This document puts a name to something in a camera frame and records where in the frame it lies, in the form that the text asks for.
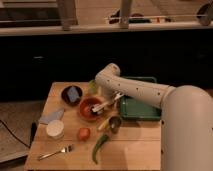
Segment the tomato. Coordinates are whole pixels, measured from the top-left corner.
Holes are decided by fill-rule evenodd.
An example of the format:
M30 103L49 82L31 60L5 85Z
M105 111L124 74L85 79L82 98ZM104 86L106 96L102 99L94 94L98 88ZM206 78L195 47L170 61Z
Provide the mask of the tomato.
M77 138L79 141L86 141L90 137L90 129L89 128L80 128L78 130Z

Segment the floor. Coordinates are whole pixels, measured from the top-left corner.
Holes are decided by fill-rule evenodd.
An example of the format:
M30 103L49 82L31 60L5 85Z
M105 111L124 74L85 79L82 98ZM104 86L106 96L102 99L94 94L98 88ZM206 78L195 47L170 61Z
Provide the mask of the floor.
M38 122L45 101L1 102L0 120L27 145L30 145L32 123ZM29 148L18 142L0 124L0 170L23 171Z

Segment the red bowl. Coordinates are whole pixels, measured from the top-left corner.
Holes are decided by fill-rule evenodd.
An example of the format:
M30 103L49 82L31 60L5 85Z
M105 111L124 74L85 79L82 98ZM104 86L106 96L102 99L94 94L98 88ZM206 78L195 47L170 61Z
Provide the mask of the red bowl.
M101 103L101 100L95 97L85 98L80 102L78 114L82 119L86 121L96 121L100 117L100 115L93 114L91 108L95 104Z

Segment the green tray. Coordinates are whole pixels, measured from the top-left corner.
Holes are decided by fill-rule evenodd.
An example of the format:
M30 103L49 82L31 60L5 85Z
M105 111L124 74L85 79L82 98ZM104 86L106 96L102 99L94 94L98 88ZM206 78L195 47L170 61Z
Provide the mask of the green tray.
M139 81L157 83L155 77L125 77ZM120 100L120 115L125 120L159 121L161 110L146 103L124 96Z

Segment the wooden table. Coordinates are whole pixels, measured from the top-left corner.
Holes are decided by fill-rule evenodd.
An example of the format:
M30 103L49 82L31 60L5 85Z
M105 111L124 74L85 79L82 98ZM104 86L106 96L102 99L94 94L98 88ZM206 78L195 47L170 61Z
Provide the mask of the wooden table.
M25 163L25 170L160 170L160 122L127 122L122 123L118 134L110 136L97 153L99 164L92 161L92 149L102 135L97 127L104 117L97 122L86 122L77 115L77 107L67 105L61 99L61 92L69 85L77 85L83 89L83 98L87 96L86 82L55 82L49 92L43 115L64 108L64 136L54 140L48 137L46 125L39 124ZM108 115L117 115L116 107ZM89 127L91 137L86 142L77 140L80 127ZM74 144L75 149L66 154L58 154L38 161L37 156L54 152Z

